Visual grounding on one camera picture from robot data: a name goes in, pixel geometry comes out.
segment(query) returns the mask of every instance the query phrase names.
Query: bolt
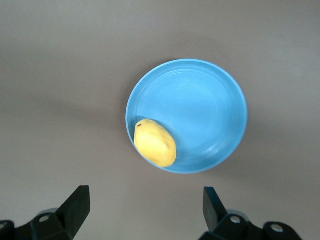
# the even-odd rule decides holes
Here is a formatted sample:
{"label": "bolt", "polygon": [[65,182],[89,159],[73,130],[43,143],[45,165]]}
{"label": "bolt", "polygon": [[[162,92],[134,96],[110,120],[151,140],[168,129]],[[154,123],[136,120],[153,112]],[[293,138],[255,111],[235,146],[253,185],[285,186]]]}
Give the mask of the bolt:
{"label": "bolt", "polygon": [[271,228],[273,231],[277,232],[277,233],[283,233],[284,229],[282,228],[282,226],[278,225],[278,224],[272,224]]}
{"label": "bolt", "polygon": [[44,215],[42,217],[40,217],[39,222],[43,223],[45,221],[47,221],[50,218],[50,215]]}
{"label": "bolt", "polygon": [[7,225],[6,222],[0,223],[0,230],[4,229],[6,227],[6,225]]}
{"label": "bolt", "polygon": [[233,222],[234,224],[239,224],[241,222],[240,218],[237,216],[232,216],[230,218],[231,222]]}

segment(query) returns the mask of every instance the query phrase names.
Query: bowl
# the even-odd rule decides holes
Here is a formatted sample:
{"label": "bowl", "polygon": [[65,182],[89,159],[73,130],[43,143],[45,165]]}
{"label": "bowl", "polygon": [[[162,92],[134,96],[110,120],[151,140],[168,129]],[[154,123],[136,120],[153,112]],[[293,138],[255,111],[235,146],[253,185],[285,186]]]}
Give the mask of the bowl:
{"label": "bowl", "polygon": [[167,172],[193,174],[219,165],[236,150],[248,110],[241,88],[225,70],[204,60],[179,59],[148,72],[129,97],[125,122],[136,150],[135,126],[142,119],[170,133],[177,157],[169,167],[141,157]]}

